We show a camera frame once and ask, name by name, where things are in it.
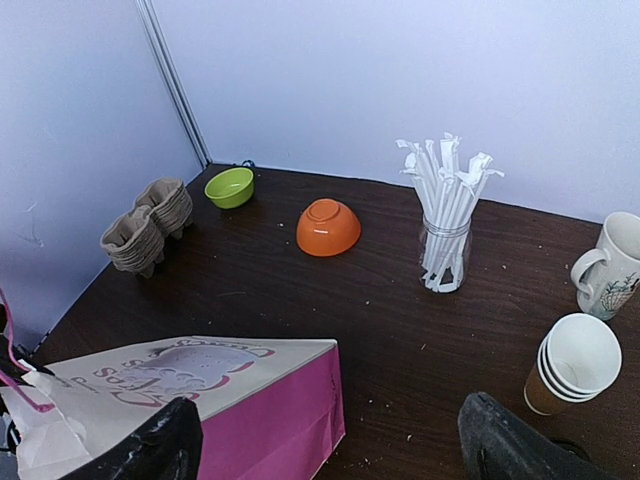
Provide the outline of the paper cakes bag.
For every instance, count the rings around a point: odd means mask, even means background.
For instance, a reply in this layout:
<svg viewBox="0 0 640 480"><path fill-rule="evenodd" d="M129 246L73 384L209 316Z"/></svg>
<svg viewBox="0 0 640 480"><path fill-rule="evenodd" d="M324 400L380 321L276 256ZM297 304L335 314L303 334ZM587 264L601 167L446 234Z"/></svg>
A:
<svg viewBox="0 0 640 480"><path fill-rule="evenodd" d="M311 479L346 433L333 339L181 336L46 366L1 311L22 479Z"/></svg>

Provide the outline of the stack of brown paper cups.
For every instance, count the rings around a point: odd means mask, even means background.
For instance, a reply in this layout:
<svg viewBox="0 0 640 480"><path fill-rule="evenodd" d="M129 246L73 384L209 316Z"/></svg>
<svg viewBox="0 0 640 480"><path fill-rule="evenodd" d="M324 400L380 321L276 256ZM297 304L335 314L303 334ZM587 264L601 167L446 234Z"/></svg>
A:
<svg viewBox="0 0 640 480"><path fill-rule="evenodd" d="M524 386L525 403L542 416L586 403L618 378L622 350L614 332L584 313L560 318L538 347Z"/></svg>

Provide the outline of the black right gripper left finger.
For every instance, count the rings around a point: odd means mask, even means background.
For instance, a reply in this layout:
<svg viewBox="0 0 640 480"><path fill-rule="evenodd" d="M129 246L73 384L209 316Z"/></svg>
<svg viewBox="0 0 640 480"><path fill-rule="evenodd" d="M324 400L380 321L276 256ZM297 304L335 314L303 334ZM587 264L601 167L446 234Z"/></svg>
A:
<svg viewBox="0 0 640 480"><path fill-rule="evenodd" d="M172 400L120 443L66 479L195 479L203 432L194 402Z"/></svg>

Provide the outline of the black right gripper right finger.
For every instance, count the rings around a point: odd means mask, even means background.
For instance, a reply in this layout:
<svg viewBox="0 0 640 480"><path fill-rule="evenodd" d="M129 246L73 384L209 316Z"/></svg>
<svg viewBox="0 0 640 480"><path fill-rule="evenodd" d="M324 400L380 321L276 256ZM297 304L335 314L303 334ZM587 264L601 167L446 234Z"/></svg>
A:
<svg viewBox="0 0 640 480"><path fill-rule="evenodd" d="M612 479L563 450L485 392L469 394L457 419L468 479Z"/></svg>

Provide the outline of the cardboard cup carrier stack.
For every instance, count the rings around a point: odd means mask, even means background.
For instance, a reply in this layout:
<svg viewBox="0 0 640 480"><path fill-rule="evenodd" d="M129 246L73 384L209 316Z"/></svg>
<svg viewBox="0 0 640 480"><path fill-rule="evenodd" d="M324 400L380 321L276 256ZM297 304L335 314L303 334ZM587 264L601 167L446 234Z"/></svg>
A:
<svg viewBox="0 0 640 480"><path fill-rule="evenodd" d="M166 239L181 239L192 223L193 201L184 181L160 178L103 233L100 247L117 270L150 278L164 260Z"/></svg>

